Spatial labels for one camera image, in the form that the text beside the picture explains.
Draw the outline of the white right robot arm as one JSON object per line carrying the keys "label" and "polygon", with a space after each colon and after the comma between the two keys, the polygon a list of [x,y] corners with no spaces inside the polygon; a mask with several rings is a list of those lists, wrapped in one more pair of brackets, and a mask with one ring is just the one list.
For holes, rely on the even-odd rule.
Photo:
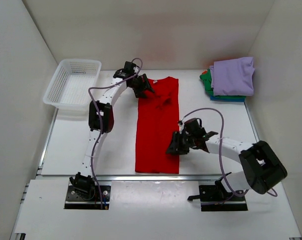
{"label": "white right robot arm", "polygon": [[[270,145],[265,141],[247,143],[220,137],[217,132],[186,130],[173,132],[169,147],[170,155],[186,155],[190,149],[202,150],[219,156],[222,177],[215,181],[215,196],[227,200],[239,191],[253,190],[266,194],[288,176],[288,172]],[[222,157],[236,161],[242,166],[240,172],[226,173]]]}

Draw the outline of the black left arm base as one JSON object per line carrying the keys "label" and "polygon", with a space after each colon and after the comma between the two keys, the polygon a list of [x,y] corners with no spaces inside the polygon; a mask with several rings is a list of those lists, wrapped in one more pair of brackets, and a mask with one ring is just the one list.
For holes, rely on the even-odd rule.
{"label": "black left arm base", "polygon": [[90,176],[78,172],[69,178],[64,209],[67,210],[109,210],[111,185],[97,185]]}

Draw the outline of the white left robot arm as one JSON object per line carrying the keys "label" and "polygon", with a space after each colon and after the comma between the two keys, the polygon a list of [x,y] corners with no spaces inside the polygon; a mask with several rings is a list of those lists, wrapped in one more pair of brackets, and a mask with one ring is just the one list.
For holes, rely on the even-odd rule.
{"label": "white left robot arm", "polygon": [[81,171],[70,178],[75,193],[85,201],[90,201],[95,197],[98,198],[99,202],[103,200],[103,191],[95,174],[95,160],[99,157],[108,133],[113,129],[113,107],[127,88],[133,89],[136,98],[146,98],[147,91],[155,92],[146,74],[126,73],[123,69],[114,74],[110,86],[90,87],[88,90],[91,97],[88,116],[90,137]]}

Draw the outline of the red t shirt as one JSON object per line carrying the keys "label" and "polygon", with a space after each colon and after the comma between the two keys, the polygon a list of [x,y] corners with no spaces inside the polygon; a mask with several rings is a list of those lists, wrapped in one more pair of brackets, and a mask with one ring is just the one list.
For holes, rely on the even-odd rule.
{"label": "red t shirt", "polygon": [[154,92],[138,100],[135,142],[137,173],[178,174],[179,156],[166,153],[173,132],[178,131],[179,80],[168,76],[150,80]]}

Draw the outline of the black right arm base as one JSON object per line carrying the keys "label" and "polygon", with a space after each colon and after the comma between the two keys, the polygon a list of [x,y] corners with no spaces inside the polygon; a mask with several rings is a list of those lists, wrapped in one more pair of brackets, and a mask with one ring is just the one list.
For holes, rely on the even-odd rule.
{"label": "black right arm base", "polygon": [[227,192],[222,185],[222,180],[216,180],[214,184],[200,184],[199,194],[190,195],[187,201],[200,201],[202,212],[245,212],[248,206],[242,190]]}

